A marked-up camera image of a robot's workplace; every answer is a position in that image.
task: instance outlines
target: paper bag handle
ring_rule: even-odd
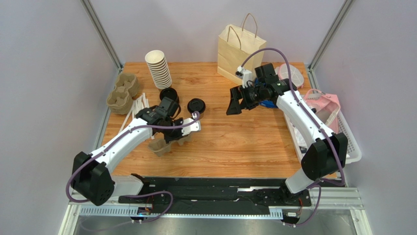
[[[245,20],[243,21],[243,25],[242,25],[242,32],[243,32],[243,28],[245,27],[246,19],[248,18],[248,16],[249,16],[249,15],[251,15],[251,16],[252,16],[252,18],[253,18],[253,19],[254,19],[254,21],[255,21],[255,25],[256,25],[255,37],[256,37],[256,36],[257,36],[257,34],[258,34],[258,24],[256,23],[255,17],[254,17],[251,13],[248,13],[248,14],[246,15],[246,17],[245,17]]]
[[[227,41],[226,41],[226,42],[229,42],[229,34],[230,34],[230,29],[232,29],[232,30],[233,30],[233,32],[236,34],[237,39],[239,40],[239,45],[240,45],[239,49],[242,49],[242,43],[240,42],[240,38],[239,38],[239,36],[237,35],[237,33],[236,33],[236,31],[234,30],[234,28],[232,28],[231,26],[229,26],[229,32],[227,33]]]

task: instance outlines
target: plastic lid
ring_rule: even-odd
[[[202,114],[206,110],[206,104],[204,101],[194,98],[188,103],[187,109],[191,114],[195,111],[198,111]]]
[[[174,88],[168,87],[163,89],[159,94],[159,99],[162,100],[164,97],[168,97],[175,102],[180,103],[180,98],[178,97],[177,91]]]
[[[302,76],[301,72],[298,68],[290,65],[291,70],[291,80],[297,88],[300,88],[304,84],[304,77]],[[286,64],[282,64],[278,70],[278,77],[280,80],[284,80],[288,78],[288,69]]]

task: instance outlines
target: pink plastic bag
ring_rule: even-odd
[[[335,94],[326,94],[317,89],[310,89],[304,96],[310,108],[316,109],[316,116],[336,134],[339,133],[337,114],[340,111],[340,102]]]

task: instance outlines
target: blue part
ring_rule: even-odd
[[[255,79],[255,84],[258,84],[258,83],[259,83],[258,78],[256,78]],[[268,101],[268,100],[261,101],[259,103],[259,105],[261,105],[265,108],[269,108],[269,109],[277,109],[278,108],[272,101]]]

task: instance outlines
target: cable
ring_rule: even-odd
[[[254,55],[258,54],[258,53],[259,53],[259,52],[261,52],[261,51],[265,51],[265,50],[273,50],[273,51],[276,51],[276,52],[278,52],[278,53],[279,53],[279,54],[283,57],[283,59],[284,59],[284,61],[285,61],[285,64],[287,65],[287,69],[288,69],[288,80],[289,80],[289,83],[290,83],[290,90],[291,90],[291,93],[292,93],[292,95],[293,95],[293,97],[294,97],[295,101],[296,101],[296,102],[298,103],[298,105],[299,105],[299,106],[300,106],[300,107],[304,110],[304,112],[308,115],[308,117],[309,117],[309,118],[313,121],[313,123],[317,126],[317,128],[321,131],[321,133],[323,134],[324,138],[327,140],[328,144],[330,145],[330,149],[331,149],[331,151],[332,151],[332,153],[333,153],[333,156],[334,156],[334,158],[335,158],[335,160],[336,160],[337,168],[338,168],[338,170],[339,170],[339,172],[340,172],[340,176],[341,176],[342,180],[341,180],[340,182],[337,182],[337,181],[334,181],[334,180],[329,180],[329,179],[326,179],[326,178],[321,179],[321,180],[322,180],[322,181],[329,182],[329,183],[332,183],[332,184],[337,185],[337,186],[344,186],[344,185],[345,185],[345,174],[343,173],[342,164],[340,163],[340,160],[339,160],[339,156],[338,156],[338,154],[337,154],[337,151],[336,151],[336,149],[335,149],[335,147],[334,147],[334,145],[333,145],[332,141],[330,140],[330,137],[327,135],[327,133],[324,131],[324,129],[323,129],[323,128],[321,128],[320,124],[319,124],[319,123],[318,123],[318,122],[314,119],[314,117],[313,117],[313,116],[309,113],[309,111],[307,110],[307,108],[306,108],[306,107],[304,107],[304,105],[303,105],[302,103],[300,103],[300,99],[298,99],[298,97],[297,97],[297,95],[296,95],[296,93],[295,93],[295,91],[294,91],[294,88],[293,88],[293,86],[292,86],[290,63],[288,62],[287,57],[285,57],[285,55],[284,55],[284,54],[283,54],[280,50],[278,50],[278,49],[276,49],[276,48],[266,47],[266,48],[259,49],[259,50],[255,51],[254,53],[252,53],[252,54],[251,54],[248,58],[246,58],[246,60],[242,63],[241,67],[243,68],[243,66],[245,65],[245,63],[246,63],[246,62],[248,62],[248,60],[249,60],[250,58],[252,58],[252,56],[254,56]],[[314,214],[316,213],[316,210],[317,210],[317,208],[318,208],[318,206],[319,206],[320,197],[321,197],[321,195],[322,195],[322,188],[320,187],[320,185],[318,185],[318,183],[319,183],[319,181],[313,182],[312,184],[310,184],[310,185],[307,187],[308,189],[310,189],[310,188],[314,188],[314,187],[319,187],[319,197],[317,198],[317,204],[316,204],[316,207],[315,207],[315,209],[314,209],[313,213],[311,214],[311,216],[310,216],[307,220],[305,220],[303,223],[298,224],[298,226],[301,226],[301,225],[306,224],[308,221],[310,221],[310,219],[311,219],[311,218],[314,216]]]
[[[148,205],[149,198],[151,198],[151,197],[148,197],[148,199],[146,200],[146,203],[145,203],[146,206]],[[151,212],[147,207],[145,207],[145,210],[149,213]]]
[[[177,115],[175,115],[175,117],[173,117],[172,119],[176,119],[180,113],[181,113],[181,106],[178,106]]]
[[[252,80],[248,80],[248,81],[246,82],[246,86],[250,87],[250,86],[249,86],[249,82],[251,82],[251,83],[252,83],[252,85],[255,85],[255,82],[254,82],[254,81],[252,81]]]
[[[152,221],[155,221],[155,220],[159,219],[161,216],[163,216],[171,208],[172,203],[174,202],[174,196],[172,195],[172,193],[170,193],[168,191],[158,191],[158,192],[148,193],[148,194],[144,194],[144,195],[125,195],[125,197],[142,198],[142,197],[150,197],[150,196],[154,196],[154,195],[157,195],[157,194],[163,194],[163,193],[169,194],[169,196],[171,197],[171,201],[169,202],[168,207],[162,213],[158,214],[157,216],[153,217],[152,219],[141,221],[142,223],[149,223],[149,222],[152,222]],[[132,221],[127,221],[127,222],[116,224],[114,226],[111,226],[111,227],[108,227],[108,228],[105,228],[105,229],[87,229],[86,227],[83,226],[83,223],[81,222],[80,227],[82,229],[88,231],[88,232],[98,233],[98,232],[103,232],[103,231],[107,231],[107,230],[112,230],[112,229],[118,228],[120,226],[123,226],[123,225],[126,225],[126,224],[131,224],[131,223],[132,223]]]
[[[193,120],[190,123],[184,124],[184,125],[179,125],[179,126],[155,126],[155,125],[141,125],[141,126],[135,126],[132,127],[129,130],[126,130],[125,132],[123,132],[119,137],[117,137],[113,142],[111,142],[109,144],[109,146],[107,146],[102,152],[100,152],[99,154],[95,155],[94,157],[90,158],[88,161],[86,161],[84,164],[82,164],[77,170],[75,170],[75,172],[71,175],[71,177],[69,178],[67,185],[65,186],[65,193],[67,195],[67,198],[72,201],[72,202],[76,202],[76,203],[84,203],[84,202],[88,202],[88,199],[86,200],[77,200],[75,198],[73,198],[70,194],[70,186],[71,186],[71,182],[74,180],[75,176],[80,173],[80,171],[85,168],[88,164],[90,164],[92,161],[96,160],[97,158],[103,156],[104,154],[106,154],[117,142],[119,142],[123,137],[125,137],[127,134],[132,133],[132,131],[141,129],[141,128],[158,128],[158,129],[164,129],[164,130],[173,130],[173,129],[178,129],[178,128],[184,128],[187,126],[191,126],[192,124],[194,124],[195,122],[198,121],[198,119],[200,119],[200,113],[199,112],[194,112],[193,115],[196,115],[197,118],[195,120]]]
[[[144,194],[144,195],[126,195],[125,197],[130,197],[130,198],[141,198],[141,197],[149,197],[149,196],[153,196],[153,195],[157,195],[157,194],[169,194],[169,196],[171,196],[171,201],[169,201],[169,205],[168,207],[162,211],[162,213],[158,214],[157,216],[153,217],[152,219],[148,219],[148,220],[143,220],[142,223],[149,223],[152,221],[155,221],[157,219],[159,219],[161,216],[163,216],[172,206],[172,203],[174,202],[174,196],[172,195],[172,193],[168,192],[168,191],[158,191],[158,192],[153,192],[153,193],[148,193],[148,194]]]
[[[329,183],[332,183],[332,184],[334,184],[334,185],[337,185],[337,186],[344,186],[345,185],[345,174],[343,173],[343,169],[342,169],[342,164],[340,163],[340,160],[339,160],[339,156],[338,156],[338,154],[337,154],[337,152],[336,152],[336,149],[335,149],[335,147],[334,147],[334,145],[333,145],[333,143],[332,143],[332,141],[330,140],[330,137],[326,134],[326,132],[323,130],[323,128],[321,128],[321,126],[320,126],[320,124],[314,119],[314,117],[309,113],[309,111],[307,110],[307,108],[306,107],[304,107],[304,105],[302,104],[302,103],[300,103],[300,100],[298,99],[298,97],[297,97],[297,95],[295,94],[295,91],[294,91],[294,88],[293,88],[293,86],[291,85],[292,84],[292,80],[291,80],[291,69],[290,69],[290,63],[288,62],[288,60],[287,60],[287,57],[285,57],[285,55],[280,51],[280,50],[278,50],[278,49],[276,49],[276,48],[271,48],[271,47],[266,47],[266,48],[263,48],[263,49],[259,49],[259,50],[257,50],[257,51],[255,51],[254,53],[252,53],[248,58],[246,58],[246,60],[242,63],[242,65],[241,65],[241,67],[243,68],[243,66],[245,65],[245,63],[246,62],[248,62],[248,60],[250,59],[250,58],[252,58],[252,56],[254,56],[254,55],[256,55],[256,54],[258,54],[259,52],[261,52],[261,51],[264,51],[264,50],[273,50],[273,51],[276,51],[276,52],[278,52],[282,57],[283,57],[283,59],[284,59],[284,61],[285,61],[285,64],[287,65],[287,69],[288,69],[288,80],[289,80],[289,83],[290,83],[290,89],[291,89],[291,93],[293,94],[293,97],[294,97],[294,99],[296,100],[296,102],[299,104],[299,106],[304,110],[304,112],[310,117],[310,119],[313,121],[313,123],[317,126],[317,128],[319,128],[319,130],[321,131],[321,133],[323,134],[323,136],[325,137],[325,139],[327,140],[327,142],[328,142],[328,144],[330,145],[330,148],[331,148],[331,151],[332,151],[332,153],[333,153],[333,155],[334,155],[334,158],[335,158],[335,160],[336,160],[336,164],[337,164],[337,168],[338,168],[338,170],[340,171],[340,176],[341,176],[341,178],[342,178],[342,180],[341,180],[341,182],[339,183],[339,182],[337,182],[337,181],[333,181],[333,180],[329,180],[329,179],[326,179],[326,178],[324,178],[324,179],[321,179],[321,180],[323,180],[323,181],[326,181],[326,182],[329,182]],[[312,187],[312,186],[314,186],[314,185],[316,185],[316,184],[318,184],[318,182],[314,182],[314,183],[312,183],[310,186]]]
[[[322,187],[320,185],[315,185],[314,187],[319,188],[319,196],[317,197],[317,203],[316,203],[316,206],[314,207],[313,213],[309,216],[309,218],[306,219],[304,222],[299,223],[299,224],[283,223],[283,225],[288,225],[289,227],[295,228],[296,226],[302,226],[302,225],[307,224],[313,218],[313,216],[317,212],[317,208],[319,207],[319,203],[320,203],[320,198],[322,196]]]
[[[302,212],[302,200],[301,198],[298,199],[300,201],[300,208],[298,209],[298,211],[296,211],[296,213],[299,213],[301,216],[301,212]]]

